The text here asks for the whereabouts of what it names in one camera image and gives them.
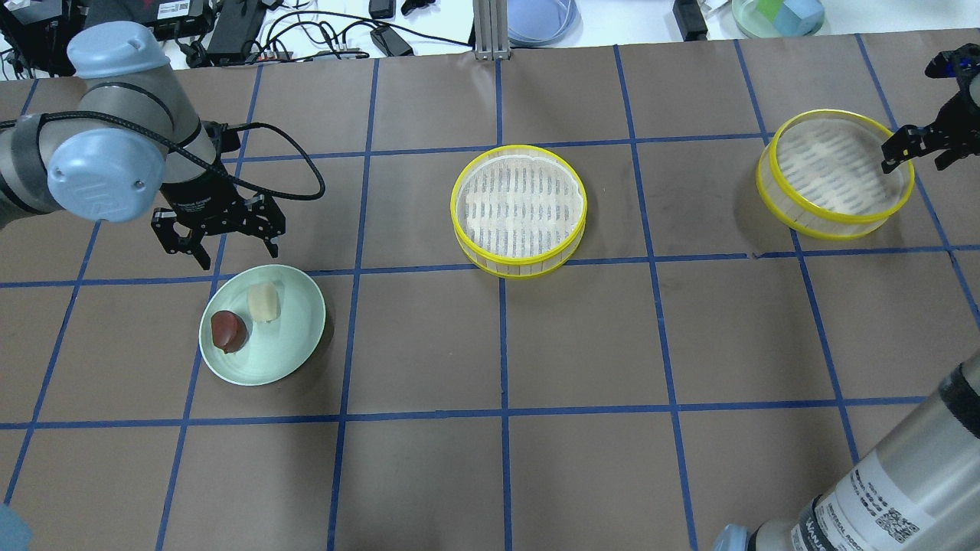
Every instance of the plate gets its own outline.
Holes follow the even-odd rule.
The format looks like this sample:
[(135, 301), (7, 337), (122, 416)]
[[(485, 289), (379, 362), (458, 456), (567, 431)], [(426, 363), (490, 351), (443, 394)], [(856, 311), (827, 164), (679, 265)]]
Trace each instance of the plate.
[[(252, 320), (248, 289), (269, 282), (279, 295), (279, 317), (268, 323)], [(211, 338), (211, 316), (228, 310), (248, 328), (248, 339), (237, 352), (225, 354)], [(303, 272), (279, 264), (242, 272), (221, 286), (201, 316), (198, 345), (215, 375), (233, 384), (257, 386), (280, 380), (306, 362), (317, 348), (326, 325), (326, 304), (314, 281)]]
[[(732, 19), (735, 20), (735, 25), (749, 38), (781, 37), (782, 33), (776, 30), (775, 25), (756, 10), (758, 3), (758, 0), (733, 0)], [(817, 34), (823, 27), (826, 17), (826, 13), (824, 13), (819, 23), (807, 33), (807, 36)]]

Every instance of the cable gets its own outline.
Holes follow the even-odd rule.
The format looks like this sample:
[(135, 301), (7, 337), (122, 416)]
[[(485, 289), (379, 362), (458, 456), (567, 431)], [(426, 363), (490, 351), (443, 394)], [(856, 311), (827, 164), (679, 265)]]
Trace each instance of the cable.
[(4, 51), (0, 52), (0, 72), (3, 72), (3, 79), (4, 80), (10, 80), (10, 77), (7, 76), (7, 62), (4, 61), (3, 57), (5, 55), (13, 52), (13, 51), (14, 51), (14, 48), (11, 48), (9, 50), (4, 50)]
[[(309, 38), (311, 42), (313, 42), (317, 46), (322, 46), (323, 44), (329, 44), (330, 43), (330, 35), (326, 33), (326, 30), (323, 29), (323, 27), (320, 26), (319, 23), (304, 22), (303, 19), (300, 17), (302, 14), (295, 14), (295, 15), (296, 15), (296, 21), (298, 23), (313, 23), (314, 26), (319, 30), (320, 34), (323, 35), (323, 40), (316, 40), (315, 38), (313, 38), (310, 35), (310, 31), (304, 26), (303, 27), (303, 33), (307, 35), (307, 38)], [(326, 25), (330, 27), (330, 30), (333, 32), (334, 35), (337, 34), (337, 31), (336, 30), (333, 30), (333, 27), (330, 26), (329, 23), (327, 23)]]
[(366, 26), (368, 28), (378, 28), (380, 26), (380, 24), (375, 23), (375, 22), (355, 21), (355, 22), (351, 23), (350, 25), (345, 26), (344, 29), (340, 31), (340, 41), (342, 43), (346, 44), (347, 43), (347, 31), (350, 30), (350, 29), (352, 29), (352, 28), (354, 28), (355, 26), (358, 26), (358, 25), (364, 25), (364, 26)]
[[(191, 163), (197, 165), (198, 167), (201, 167), (202, 169), (211, 173), (212, 175), (216, 175), (220, 178), (223, 178), (235, 185), (240, 185), (245, 189), (251, 189), (256, 193), (264, 193), (270, 197), (277, 197), (279, 199), (288, 199), (292, 201), (315, 201), (317, 199), (320, 199), (320, 197), (322, 197), (323, 194), (326, 192), (326, 183), (323, 181), (323, 175), (319, 173), (319, 170), (317, 169), (317, 165), (314, 164), (313, 159), (310, 158), (310, 155), (307, 154), (307, 152), (303, 149), (303, 147), (300, 146), (300, 144), (297, 143), (296, 140), (292, 138), (292, 136), (287, 134), (281, 128), (278, 128), (277, 126), (269, 125), (267, 123), (248, 123), (246, 125), (229, 126), (227, 129), (238, 132), (242, 130), (251, 130), (254, 128), (268, 128), (269, 130), (272, 130), (273, 132), (285, 138), (285, 140), (288, 141), (289, 144), (292, 145), (297, 152), (299, 152), (300, 156), (303, 157), (303, 160), (306, 161), (307, 166), (310, 167), (311, 171), (313, 171), (314, 176), (317, 177), (317, 184), (319, 185), (319, 189), (317, 190), (316, 193), (311, 193), (308, 195), (300, 195), (296, 193), (286, 193), (284, 191), (274, 191), (272, 189), (267, 189), (259, 185), (256, 185), (254, 183), (245, 181), (237, 176), (230, 175), (229, 173), (216, 168), (213, 164), (205, 161), (204, 159), (201, 159), (200, 157), (194, 155), (190, 151), (187, 151), (179, 144), (177, 144), (175, 141), (168, 139), (145, 126), (138, 125), (131, 121), (127, 121), (126, 119), (123, 119), (121, 117), (116, 117), (114, 115), (99, 113), (97, 111), (65, 111), (62, 113), (46, 113), (41, 115), (40, 117), (41, 120), (40, 120), (39, 127), (44, 126), (46, 123), (51, 123), (54, 121), (66, 121), (71, 119), (93, 119), (96, 121), (102, 121), (104, 123), (110, 123), (113, 125), (122, 126), (127, 130), (132, 130), (136, 133), (143, 134), (144, 136), (158, 143), (166, 145), (168, 148), (168, 152), (173, 152), (180, 155), (184, 159), (187, 159)], [(4, 121), (0, 123), (0, 129), (13, 127), (16, 122), (17, 121)]]
[[(280, 16), (279, 18), (277, 18), (275, 21), (273, 21), (269, 25), (269, 30), (266, 33), (266, 42), (269, 42), (270, 41), (271, 35), (272, 35), (272, 30), (275, 28), (276, 25), (282, 23), (282, 21), (285, 20), (286, 18), (291, 18), (291, 17), (293, 17), (295, 15), (334, 16), (334, 17), (338, 17), (338, 18), (346, 18), (346, 19), (350, 19), (350, 20), (357, 20), (357, 21), (363, 21), (363, 22), (373, 22), (374, 21), (372, 19), (363, 18), (361, 16), (352, 16), (350, 14), (341, 14), (341, 13), (338, 13), (338, 12), (325, 12), (325, 11), (321, 11), (321, 10), (304, 10), (304, 11), (301, 11), (301, 12), (293, 12), (293, 13), (290, 13), (290, 14), (286, 14), (284, 16)], [(391, 26), (392, 28), (397, 28), (399, 30), (403, 30), (405, 32), (409, 32), (411, 34), (414, 34), (415, 36), (421, 36), (422, 38), (428, 38), (429, 40), (440, 40), (442, 42), (448, 42), (450, 44), (456, 44), (458, 46), (465, 46), (467, 48), (470, 47), (469, 44), (467, 44), (465, 42), (460, 42), (459, 40), (453, 40), (452, 38), (444, 38), (442, 36), (433, 36), (431, 34), (425, 34), (423, 32), (418, 32), (417, 30), (412, 30), (412, 29), (410, 29), (410, 28), (408, 28), (406, 26), (394, 25), (394, 24), (389, 24), (389, 23), (386, 23), (385, 25)]]
[[(269, 49), (270, 46), (272, 47), (272, 51), (273, 52), (278, 52), (278, 50), (277, 50), (277, 48), (275, 46), (276, 43), (282, 44), (282, 48), (283, 48), (283, 50), (285, 50), (286, 49), (285, 44), (282, 43), (282, 41), (280, 40), (279, 37), (282, 36), (283, 34), (285, 34), (286, 32), (288, 32), (290, 29), (296, 28), (297, 26), (304, 26), (304, 25), (313, 25), (313, 26), (315, 26), (321, 32), (323, 32), (324, 37), (326, 37), (326, 31), (323, 30), (323, 28), (321, 26), (319, 26), (319, 23), (318, 22), (300, 21), (300, 22), (291, 24), (290, 26), (284, 28), (279, 33), (277, 33), (275, 36), (273, 36), (270, 41), (267, 41), (266, 42), (266, 45), (265, 46), (263, 46), (262, 48), (259, 49), (259, 54), (262, 55), (262, 53), (265, 52), (267, 49)], [(340, 54), (333, 47), (333, 44), (330, 42), (330, 40), (327, 39), (325, 42), (321, 42), (320, 44), (326, 44), (326, 46), (328, 48), (330, 48), (330, 53), (336, 55), (337, 56), (337, 59), (340, 59)]]

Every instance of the table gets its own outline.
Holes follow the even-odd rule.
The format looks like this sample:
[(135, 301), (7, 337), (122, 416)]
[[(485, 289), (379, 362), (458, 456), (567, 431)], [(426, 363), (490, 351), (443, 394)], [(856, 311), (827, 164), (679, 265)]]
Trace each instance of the table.
[[(0, 234), (0, 490), (31, 549), (709, 549), (792, 518), (980, 343), (975, 159), (916, 163), (866, 238), (790, 232), (763, 144), (811, 108), (925, 125), (922, 76), (976, 29), (518, 50), (179, 72), (206, 119), (279, 125), (327, 178), (282, 202), (276, 262), (330, 321), (266, 386), (200, 361), (208, 298), (272, 260), (213, 237), (166, 255), (145, 218), (59, 213)], [(0, 119), (73, 106), (74, 78), (2, 84)], [(581, 174), (567, 266), (502, 281), (447, 212), (479, 152), (533, 143)], [(314, 181), (253, 131), (227, 159)]]

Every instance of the brown chestnut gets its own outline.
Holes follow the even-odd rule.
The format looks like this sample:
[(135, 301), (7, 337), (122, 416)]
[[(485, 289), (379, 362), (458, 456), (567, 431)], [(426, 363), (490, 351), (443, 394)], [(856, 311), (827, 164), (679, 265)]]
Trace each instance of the brown chestnut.
[(221, 310), (211, 316), (211, 340), (222, 352), (237, 352), (245, 345), (248, 329), (234, 312)]

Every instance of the blue tape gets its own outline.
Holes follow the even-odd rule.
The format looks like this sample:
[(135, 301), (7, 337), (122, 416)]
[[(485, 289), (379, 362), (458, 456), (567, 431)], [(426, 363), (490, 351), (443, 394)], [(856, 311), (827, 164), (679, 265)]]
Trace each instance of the blue tape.
[(92, 249), (95, 247), (95, 240), (99, 236), (99, 227), (102, 223), (97, 222), (92, 226), (92, 233), (88, 237), (88, 245), (85, 247), (85, 254), (82, 256), (81, 265), (78, 267), (78, 275), (75, 278), (74, 287), (72, 289), (72, 298), (69, 300), (68, 307), (65, 309), (65, 316), (62, 318), (61, 328), (58, 329), (58, 337), (55, 339), (54, 348), (51, 351), (51, 358), (48, 361), (48, 367), (44, 372), (44, 379), (41, 381), (41, 388), (37, 393), (37, 400), (34, 402), (34, 410), (30, 416), (30, 425), (27, 427), (27, 431), (24, 434), (24, 442), (21, 444), (21, 451), (17, 456), (17, 463), (14, 465), (14, 471), (10, 476), (10, 482), (7, 484), (7, 492), (4, 494), (3, 502), (5, 504), (10, 504), (11, 499), (14, 497), (14, 489), (17, 487), (17, 480), (21, 477), (21, 469), (24, 468), (24, 459), (27, 456), (27, 448), (30, 446), (30, 441), (34, 437), (34, 431), (37, 427), (37, 420), (41, 415), (41, 407), (44, 405), (44, 398), (48, 393), (48, 386), (51, 384), (51, 377), (55, 372), (55, 365), (58, 363), (58, 354), (61, 352), (62, 343), (65, 341), (65, 331), (68, 330), (69, 321), (72, 319), (72, 311), (74, 310), (75, 301), (78, 298), (78, 291), (81, 289), (81, 281), (85, 277), (85, 270), (88, 268), (88, 260), (92, 257)]
[(722, 253), (713, 255), (664, 255), (658, 256), (657, 262), (703, 262), (709, 260), (748, 260), (745, 253)]
[(501, 75), (501, 60), (494, 62), (494, 82), (497, 92), (497, 146), (504, 145), (504, 83)]
[(756, 122), (759, 123), (759, 133), (761, 134), (762, 141), (768, 145), (769, 135), (765, 130), (765, 121), (762, 119), (762, 110), (759, 107), (756, 89), (752, 86), (752, 78), (749, 76), (749, 66), (746, 65), (745, 55), (742, 53), (742, 44), (738, 40), (732, 40), (732, 45), (735, 47), (735, 55), (738, 56), (738, 65), (742, 68), (742, 78), (745, 80), (745, 86), (749, 90), (749, 100), (752, 101), (752, 110), (756, 113)]
[(860, 34), (855, 34), (855, 40), (857, 41), (857, 48), (860, 50), (860, 55), (864, 58), (864, 65), (867, 67), (868, 74), (871, 75), (871, 82), (874, 83), (874, 89), (878, 92), (878, 98), (881, 99), (881, 105), (885, 108), (888, 123), (892, 126), (892, 131), (895, 131), (899, 129), (899, 124), (895, 121), (895, 114), (892, 113), (892, 107), (888, 105), (888, 100), (885, 99), (885, 90), (881, 87), (881, 81), (878, 80), (878, 73), (875, 72), (874, 67), (871, 65), (871, 58), (868, 57), (867, 48), (864, 47), (864, 39), (861, 38)]
[(500, 303), (500, 408), (501, 450), (504, 482), (504, 550), (514, 550), (514, 530), (511, 523), (511, 419), (510, 383), (508, 382), (507, 358), (507, 281), (498, 281)]
[[(262, 83), (262, 66), (259, 65), (255, 71), (255, 81), (252, 84), (252, 98), (249, 101), (248, 116), (246, 117), (246, 123), (252, 121), (255, 115), (255, 104), (259, 99), (259, 88)], [(235, 162), (235, 176), (241, 175), (242, 170), (242, 159), (245, 157), (245, 148), (248, 146), (249, 130), (245, 130), (242, 140), (241, 147), (238, 149), (238, 158)], [(218, 245), (218, 253), (215, 255), (215, 266), (212, 270), (211, 275), (211, 289), (209, 290), (209, 297), (215, 296), (218, 292), (218, 282), (221, 277), (221, 262), (224, 259), (224, 245), (227, 242), (227, 234), (221, 236), (221, 240)], [(177, 476), (180, 474), (180, 460), (183, 457), (183, 447), (187, 439), (187, 429), (189, 426), (191, 409), (194, 404), (194, 392), (197, 389), (197, 377), (201, 372), (201, 352), (196, 351), (194, 354), (194, 363), (191, 365), (190, 370), (190, 380), (187, 382), (187, 395), (184, 399), (184, 409), (183, 416), (180, 420), (180, 432), (177, 434), (177, 444), (173, 451), (173, 463), (171, 464), (171, 476), (167, 482), (167, 494), (164, 497), (164, 510), (160, 516), (160, 528), (157, 530), (157, 543), (156, 551), (163, 551), (164, 541), (167, 538), (167, 525), (170, 522), (171, 517), (171, 506), (173, 504), (173, 493), (176, 490)]]
[[(335, 153), (308, 153), (311, 159), (346, 159), (364, 157), (363, 151), (342, 151)], [(292, 155), (261, 155), (257, 157), (244, 157), (242, 163), (268, 163), (271, 161), (302, 161), (303, 156)]]
[(573, 258), (565, 263), (566, 266), (598, 266), (606, 264), (644, 264), (650, 259), (644, 256), (621, 258)]
[(726, 140), (726, 139), (759, 139), (765, 137), (764, 134), (758, 132), (749, 132), (741, 134), (704, 134), (704, 135), (691, 135), (691, 136), (663, 136), (663, 137), (649, 137), (649, 138), (637, 138), (637, 143), (663, 143), (671, 141), (716, 141), (716, 140)]
[(836, 249), (836, 250), (826, 250), (826, 251), (805, 250), (803, 251), (803, 256), (821, 257), (821, 256), (896, 255), (896, 254), (914, 254), (914, 253), (942, 253), (945, 251), (946, 251), (945, 247), (938, 247), (938, 246), (885, 247), (881, 249)]
[(361, 262), (365, 248), (365, 219), (368, 214), (368, 177), (370, 175), (371, 142), (374, 137), (374, 109), (377, 104), (378, 60), (374, 60), (370, 84), (370, 103), (367, 110), (367, 140), (365, 142), (365, 167), (361, 181), (361, 211), (358, 217), (358, 246), (354, 260), (354, 285), (351, 290), (351, 312), (347, 322), (347, 352), (344, 356), (344, 381), (340, 392), (340, 419), (337, 425), (337, 447), (333, 459), (333, 486), (330, 490), (330, 513), (327, 528), (327, 551), (336, 544), (337, 509), (340, 505), (341, 468), (344, 462), (344, 441), (347, 437), (347, 405), (351, 391), (351, 363), (354, 358), (355, 328), (357, 326), (358, 296), (361, 291)]
[(27, 114), (27, 109), (30, 107), (30, 100), (34, 99), (34, 91), (37, 90), (38, 82), (40, 82), (40, 80), (35, 78), (30, 84), (30, 90), (27, 92), (27, 97), (24, 99), (24, 106), (21, 107), (21, 117)]
[(630, 152), (633, 156), (633, 176), (636, 178), (636, 195), (640, 206), (640, 220), (643, 224), (643, 238), (647, 246), (647, 257), (650, 264), (650, 283), (654, 292), (654, 304), (657, 309), (657, 329), (661, 339), (661, 356), (663, 358), (663, 376), (666, 380), (667, 398), (670, 402), (670, 422), (674, 434), (674, 449), (677, 453), (677, 473), (680, 477), (681, 496), (684, 501), (684, 518), (687, 521), (687, 535), (691, 549), (698, 551), (698, 534), (695, 530), (694, 508), (691, 504), (691, 488), (688, 482), (687, 461), (684, 457), (684, 437), (681, 431), (680, 415), (677, 411), (677, 394), (674, 391), (673, 371), (670, 365), (670, 351), (667, 345), (666, 325), (663, 320), (663, 303), (661, 287), (657, 275), (657, 256), (654, 253), (653, 237), (650, 234), (650, 221), (647, 217), (647, 200), (643, 191), (643, 177), (640, 171), (640, 157), (636, 146), (636, 130), (633, 123), (633, 110), (629, 102), (629, 91), (626, 87), (626, 75), (622, 68), (622, 58), (619, 46), (612, 47), (615, 56), (616, 72), (619, 74), (619, 88), (622, 91), (623, 106), (626, 109), (626, 125), (629, 129)]
[[(919, 404), (925, 396), (882, 396), (870, 398), (845, 398), (844, 405), (848, 407), (888, 406), (902, 404)], [(771, 400), (761, 402), (699, 402), (670, 404), (627, 404), (612, 406), (566, 406), (566, 407), (537, 407), (537, 408), (508, 408), (506, 417), (550, 417), (576, 415), (614, 415), (614, 414), (644, 414), (679, 412), (724, 412), (741, 410), (786, 410), (828, 408), (837, 405), (836, 399), (825, 400)], [(504, 417), (503, 409), (485, 410), (435, 410), (347, 414), (347, 423), (375, 423), (387, 421), (412, 420), (445, 420), (445, 419), (479, 419)], [(298, 416), (265, 416), (265, 417), (227, 417), (227, 418), (191, 418), (187, 426), (245, 426), (245, 425), (300, 425), (308, 423), (338, 423), (339, 414), (298, 415)], [(128, 419), (106, 421), (43, 421), (34, 425), (36, 430), (52, 428), (120, 428), (120, 427), (152, 427), (152, 426), (182, 426), (183, 419)], [(24, 430), (31, 423), (0, 423), (0, 430)]]
[(830, 353), (830, 342), (827, 340), (827, 332), (823, 327), (823, 318), (820, 316), (820, 307), (816, 303), (816, 293), (813, 291), (813, 282), (809, 277), (807, 259), (803, 255), (800, 247), (800, 237), (795, 230), (790, 230), (793, 237), (793, 248), (797, 251), (797, 262), (800, 264), (800, 274), (803, 276), (803, 284), (807, 289), (807, 299), (809, 309), (813, 314), (813, 322), (816, 324), (816, 334), (820, 338), (820, 348), (823, 350), (823, 360), (827, 364), (827, 375), (830, 377), (830, 386), (834, 389), (834, 400), (837, 403), (837, 410), (841, 415), (841, 425), (844, 427), (844, 436), (848, 442), (848, 450), (851, 452), (851, 460), (857, 463), (860, 459), (858, 445), (855, 442), (854, 432), (851, 430), (851, 419), (848, 416), (848, 409), (844, 404), (844, 393), (841, 390), (841, 382), (837, 378), (837, 368), (834, 365), (834, 358)]
[[(857, 41), (857, 47), (860, 49), (861, 57), (864, 58), (864, 64), (867, 67), (868, 74), (871, 75), (871, 81), (874, 82), (874, 88), (878, 91), (878, 97), (881, 99), (881, 105), (885, 108), (885, 114), (888, 115), (888, 122), (892, 125), (892, 130), (897, 130), (899, 128), (898, 122), (895, 120), (895, 115), (892, 112), (892, 106), (888, 103), (888, 97), (885, 95), (885, 90), (881, 87), (881, 82), (878, 80), (878, 73), (874, 70), (874, 65), (871, 63), (871, 58), (867, 55), (867, 48), (864, 47), (864, 40), (861, 38), (860, 34), (855, 34), (855, 40)], [(959, 288), (963, 292), (963, 297), (966, 299), (966, 303), (969, 306), (970, 314), (973, 316), (973, 322), (980, 327), (980, 308), (977, 307), (976, 299), (973, 297), (973, 291), (970, 290), (970, 286), (966, 281), (966, 277), (963, 275), (963, 270), (959, 266), (959, 260), (956, 258), (955, 249), (950, 245), (950, 240), (946, 235), (946, 230), (943, 228), (943, 224), (939, 220), (939, 215), (936, 214), (936, 209), (933, 207), (932, 201), (929, 199), (929, 194), (925, 189), (925, 185), (922, 183), (922, 179), (916, 175), (915, 181), (917, 183), (919, 194), (922, 196), (922, 201), (925, 203), (925, 208), (929, 211), (929, 217), (932, 218), (932, 223), (939, 233), (939, 238), (943, 242), (943, 248), (946, 250), (947, 254), (950, 255), (950, 263), (953, 266), (953, 272), (956, 275), (956, 280), (959, 282)]]
[(474, 264), (440, 264), (434, 266), (396, 266), (392, 268), (363, 268), (361, 274), (414, 274), (418, 272), (455, 272), (479, 270)]

